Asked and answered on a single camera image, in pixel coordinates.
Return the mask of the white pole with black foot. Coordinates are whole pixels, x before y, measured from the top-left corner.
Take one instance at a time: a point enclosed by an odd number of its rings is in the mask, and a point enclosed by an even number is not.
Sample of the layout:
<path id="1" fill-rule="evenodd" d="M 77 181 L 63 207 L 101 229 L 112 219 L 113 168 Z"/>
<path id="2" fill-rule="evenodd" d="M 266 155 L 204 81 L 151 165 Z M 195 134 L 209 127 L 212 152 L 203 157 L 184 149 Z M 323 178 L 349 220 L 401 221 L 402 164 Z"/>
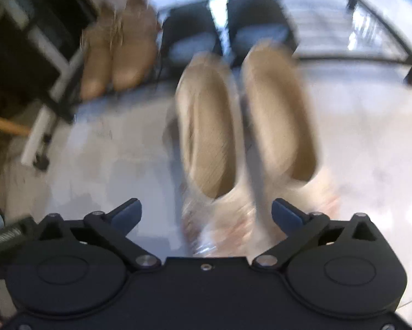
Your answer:
<path id="1" fill-rule="evenodd" d="M 46 159 L 52 138 L 52 128 L 57 117 L 47 106 L 42 106 L 23 148 L 20 162 L 29 168 L 37 168 Z"/>

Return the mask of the tan lace-up shoe right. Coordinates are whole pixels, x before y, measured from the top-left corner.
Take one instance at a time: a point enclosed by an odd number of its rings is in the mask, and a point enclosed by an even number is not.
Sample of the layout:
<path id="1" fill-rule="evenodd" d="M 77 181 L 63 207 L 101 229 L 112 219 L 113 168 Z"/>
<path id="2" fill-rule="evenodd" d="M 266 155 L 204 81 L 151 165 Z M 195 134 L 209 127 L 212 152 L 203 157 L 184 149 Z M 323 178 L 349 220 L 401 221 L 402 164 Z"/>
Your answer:
<path id="1" fill-rule="evenodd" d="M 149 0 L 127 0 L 116 17 L 112 49 L 115 91 L 135 88 L 149 75 L 158 55 L 161 30 Z"/>

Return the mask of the white embroidered pearl shoe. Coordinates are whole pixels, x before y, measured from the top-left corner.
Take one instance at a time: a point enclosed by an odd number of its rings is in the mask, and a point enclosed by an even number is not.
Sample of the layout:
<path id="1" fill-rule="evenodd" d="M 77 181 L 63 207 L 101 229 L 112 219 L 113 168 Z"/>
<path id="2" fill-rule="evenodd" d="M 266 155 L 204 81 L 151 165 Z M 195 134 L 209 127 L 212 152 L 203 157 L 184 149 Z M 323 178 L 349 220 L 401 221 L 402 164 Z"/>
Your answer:
<path id="1" fill-rule="evenodd" d="M 182 223 L 195 257 L 249 254 L 256 217 L 237 85 L 229 66 L 196 54 L 175 91 L 184 169 Z"/>

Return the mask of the black slide sandal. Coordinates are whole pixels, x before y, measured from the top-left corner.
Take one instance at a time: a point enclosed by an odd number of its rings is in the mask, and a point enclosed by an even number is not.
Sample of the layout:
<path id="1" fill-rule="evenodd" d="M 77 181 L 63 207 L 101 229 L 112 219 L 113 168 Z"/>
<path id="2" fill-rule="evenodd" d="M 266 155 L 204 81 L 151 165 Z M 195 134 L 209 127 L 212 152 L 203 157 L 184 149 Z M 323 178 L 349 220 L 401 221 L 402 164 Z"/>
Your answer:
<path id="1" fill-rule="evenodd" d="M 261 40 L 297 49 L 293 29 L 278 0 L 228 0 L 227 12 L 228 38 L 237 63 Z"/>
<path id="2" fill-rule="evenodd" d="M 219 32 L 206 2 L 173 8 L 163 22 L 161 65 L 180 75 L 197 53 L 223 55 Z"/>

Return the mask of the tan lace-up shoe left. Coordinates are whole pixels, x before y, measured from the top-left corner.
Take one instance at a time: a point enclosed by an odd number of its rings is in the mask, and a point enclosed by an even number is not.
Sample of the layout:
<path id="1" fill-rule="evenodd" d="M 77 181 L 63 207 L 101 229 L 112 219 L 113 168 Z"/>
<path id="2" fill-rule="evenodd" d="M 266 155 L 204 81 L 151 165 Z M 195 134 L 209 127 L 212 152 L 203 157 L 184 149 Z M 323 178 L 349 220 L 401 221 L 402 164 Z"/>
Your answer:
<path id="1" fill-rule="evenodd" d="M 104 94 L 112 76 L 112 43 L 116 11 L 106 1 L 98 8 L 96 22 L 81 35 L 84 70 L 81 78 L 80 97 L 89 101 Z"/>

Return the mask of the wooden chair leg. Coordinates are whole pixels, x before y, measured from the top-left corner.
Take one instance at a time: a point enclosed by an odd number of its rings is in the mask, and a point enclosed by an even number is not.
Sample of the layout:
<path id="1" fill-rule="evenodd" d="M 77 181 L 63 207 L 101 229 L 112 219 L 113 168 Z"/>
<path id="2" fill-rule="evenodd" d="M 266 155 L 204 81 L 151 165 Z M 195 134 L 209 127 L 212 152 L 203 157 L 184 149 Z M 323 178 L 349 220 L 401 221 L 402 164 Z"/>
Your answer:
<path id="1" fill-rule="evenodd" d="M 0 132 L 27 137 L 31 133 L 31 128 L 0 117 Z"/>

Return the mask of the black slide sandal left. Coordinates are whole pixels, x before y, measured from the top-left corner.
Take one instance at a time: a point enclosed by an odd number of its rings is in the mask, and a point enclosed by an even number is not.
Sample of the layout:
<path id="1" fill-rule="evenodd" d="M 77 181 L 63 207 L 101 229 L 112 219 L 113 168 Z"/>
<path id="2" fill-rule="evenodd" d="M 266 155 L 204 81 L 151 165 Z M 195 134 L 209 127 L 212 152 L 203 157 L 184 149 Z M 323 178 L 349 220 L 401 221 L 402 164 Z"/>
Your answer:
<path id="1" fill-rule="evenodd" d="M 206 2 L 173 8 L 163 22 L 161 65 L 180 75 L 197 53 L 223 55 L 219 32 Z"/>

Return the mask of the black slide sandal right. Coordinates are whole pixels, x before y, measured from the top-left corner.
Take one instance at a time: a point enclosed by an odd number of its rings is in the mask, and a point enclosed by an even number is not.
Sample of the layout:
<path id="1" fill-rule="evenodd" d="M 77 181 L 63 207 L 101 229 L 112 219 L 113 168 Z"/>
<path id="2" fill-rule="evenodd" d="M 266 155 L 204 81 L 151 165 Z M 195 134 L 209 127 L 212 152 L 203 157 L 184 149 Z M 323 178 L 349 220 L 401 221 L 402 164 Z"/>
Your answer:
<path id="1" fill-rule="evenodd" d="M 278 0 L 228 0 L 227 12 L 228 38 L 237 63 L 261 40 L 297 49 L 293 29 Z"/>

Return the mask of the tan lace-up shoe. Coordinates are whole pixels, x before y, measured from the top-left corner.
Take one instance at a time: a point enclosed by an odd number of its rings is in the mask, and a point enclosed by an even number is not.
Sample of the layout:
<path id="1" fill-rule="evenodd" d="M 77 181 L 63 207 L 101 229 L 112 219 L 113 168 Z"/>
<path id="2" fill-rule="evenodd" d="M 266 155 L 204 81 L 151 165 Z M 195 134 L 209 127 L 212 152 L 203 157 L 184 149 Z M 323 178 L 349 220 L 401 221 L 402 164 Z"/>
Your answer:
<path id="1" fill-rule="evenodd" d="M 116 17 L 112 49 L 115 91 L 135 88 L 149 75 L 158 55 L 161 30 L 149 0 L 127 0 Z"/>
<path id="2" fill-rule="evenodd" d="M 80 97 L 89 101 L 104 94 L 112 76 L 112 43 L 116 11 L 106 1 L 98 8 L 96 22 L 81 35 L 84 70 L 81 78 Z"/>

